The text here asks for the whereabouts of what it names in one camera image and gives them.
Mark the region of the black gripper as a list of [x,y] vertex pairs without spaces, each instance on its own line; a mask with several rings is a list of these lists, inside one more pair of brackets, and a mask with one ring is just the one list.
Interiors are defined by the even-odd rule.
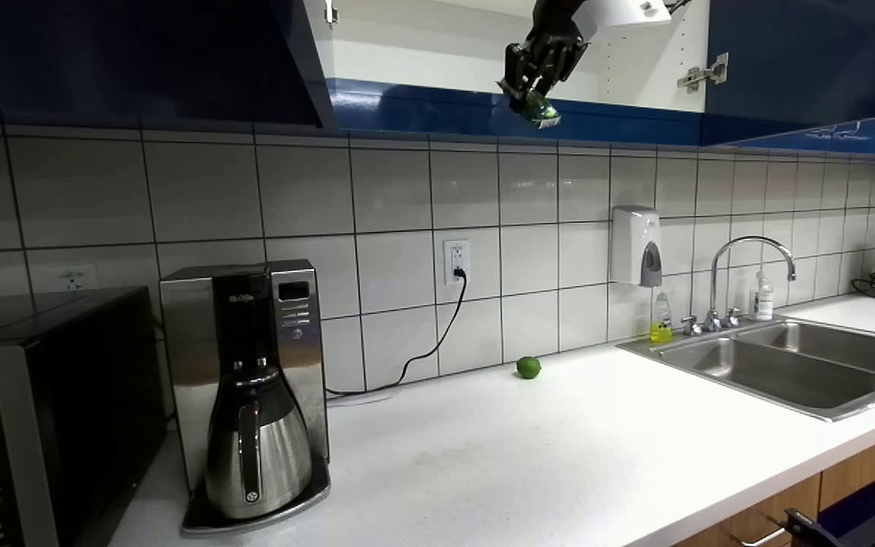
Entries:
[[586,41],[573,21],[580,4],[585,0],[536,0],[533,31],[523,43],[505,45],[505,76],[498,89],[513,108],[523,108],[525,95],[536,95],[536,114],[548,116],[548,95],[573,76],[586,51]]

